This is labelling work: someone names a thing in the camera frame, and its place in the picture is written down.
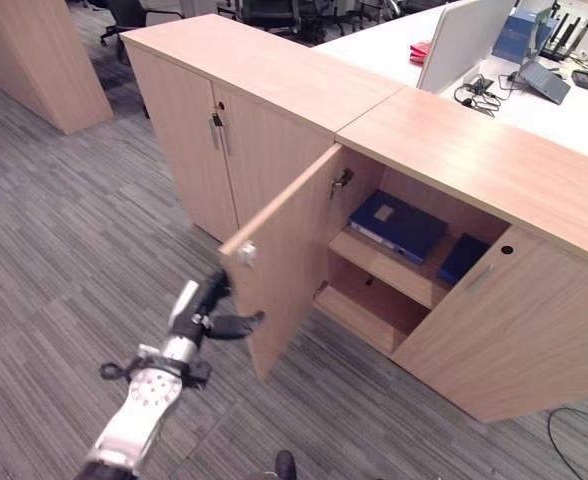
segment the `cabinet door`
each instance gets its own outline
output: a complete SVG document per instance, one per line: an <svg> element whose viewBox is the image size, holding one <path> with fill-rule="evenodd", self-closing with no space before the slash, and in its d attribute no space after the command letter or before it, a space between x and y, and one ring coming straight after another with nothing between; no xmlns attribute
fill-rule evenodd
<svg viewBox="0 0 588 480"><path fill-rule="evenodd" d="M226 240L238 222L211 82L136 47L128 54L187 216Z"/></svg>
<svg viewBox="0 0 588 480"><path fill-rule="evenodd" d="M214 84L240 225L247 223L334 143L334 135Z"/></svg>
<svg viewBox="0 0 588 480"><path fill-rule="evenodd" d="M332 197L332 181L346 168L354 177ZM221 248L238 310L266 314L249 337L259 377L312 308L315 291L327 279L330 240L377 188L382 174L382 165L334 145ZM246 242L256 249L253 259L240 252Z"/></svg>
<svg viewBox="0 0 588 480"><path fill-rule="evenodd" d="M588 264L511 227L392 359L484 422L587 397Z"/></svg>

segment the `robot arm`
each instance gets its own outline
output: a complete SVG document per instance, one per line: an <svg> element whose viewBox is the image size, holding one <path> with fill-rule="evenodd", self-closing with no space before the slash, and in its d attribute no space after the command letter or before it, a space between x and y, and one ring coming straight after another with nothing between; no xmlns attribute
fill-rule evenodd
<svg viewBox="0 0 588 480"><path fill-rule="evenodd" d="M76 480L133 480L164 419L185 388L204 388L211 367L198 360L203 338L235 340L250 335L263 313L250 317L213 316L219 299L229 295L225 272L214 274L204 286L189 281L170 315L169 332L160 349L140 345L127 368L114 363L101 366L107 380L125 377L129 389L125 403L108 422L87 455Z"/></svg>

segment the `black shoe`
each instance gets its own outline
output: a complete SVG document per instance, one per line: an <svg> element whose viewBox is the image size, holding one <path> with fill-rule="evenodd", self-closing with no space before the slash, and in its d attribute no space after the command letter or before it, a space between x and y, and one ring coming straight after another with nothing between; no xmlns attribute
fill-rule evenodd
<svg viewBox="0 0 588 480"><path fill-rule="evenodd" d="M278 475L281 480L296 480L296 463L294 462L294 455L287 450L281 450L276 455L274 462L274 473Z"/></svg>

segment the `black cable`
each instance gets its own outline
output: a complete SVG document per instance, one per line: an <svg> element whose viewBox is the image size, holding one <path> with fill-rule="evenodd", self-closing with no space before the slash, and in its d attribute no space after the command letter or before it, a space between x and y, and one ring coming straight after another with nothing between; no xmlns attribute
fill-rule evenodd
<svg viewBox="0 0 588 480"><path fill-rule="evenodd" d="M510 86L509 87L504 87L503 86L503 83L501 82L501 80L503 78L507 78L507 81L510 82ZM494 95L499 100L507 101L512 96L512 92L525 91L525 89L527 88L527 84L517 82L516 79L515 79L515 74L511 74L511 75L499 75L498 76L498 87L501 90L504 90L504 91L507 91L508 92L507 97L505 97L505 98L499 97L498 95L496 95L494 93L492 93L492 95Z"/></svg>
<svg viewBox="0 0 588 480"><path fill-rule="evenodd" d="M454 90L454 100L464 107L471 108L494 118L494 112L501 108L501 99L484 88L485 77L478 74L472 77L470 83L464 83ZM461 98L459 93L465 91L470 96Z"/></svg>
<svg viewBox="0 0 588 480"><path fill-rule="evenodd" d="M552 412L550 412L550 415L547 417L547 436L550 438L550 442L552 442L552 446L554 447L554 450L556 450L557 455L561 458L561 460L563 460L563 463L567 466L567 468L570 469L570 471L576 476L576 478L578 478L578 480L587 480L585 477L581 476L574 467L572 467L567 457L563 454L563 452L561 452L560 448L558 448L558 445L554 440L554 436L552 435L552 418L554 418L554 415L556 415L558 412L562 411L568 411L571 413L584 415L586 417L588 417L588 413L582 410L577 410L576 408L561 407L557 408L556 410L552 410Z"/></svg>

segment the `gray carpet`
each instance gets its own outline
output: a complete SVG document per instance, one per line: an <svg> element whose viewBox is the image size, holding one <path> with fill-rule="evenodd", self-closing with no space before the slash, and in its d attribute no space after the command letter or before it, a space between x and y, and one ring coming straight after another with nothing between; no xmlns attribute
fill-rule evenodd
<svg viewBox="0 0 588 480"><path fill-rule="evenodd" d="M216 265L131 71L95 40L108 17L72 11L116 117L65 137L0 92L0 479L73 477L125 393L98 365L157 344L183 283ZM481 425L318 313L264 383L243 342L203 356L210 385L185 393L145 478L242 479L284 447L302 480L573 478L544 413ZM588 478L588 420L555 431Z"/></svg>

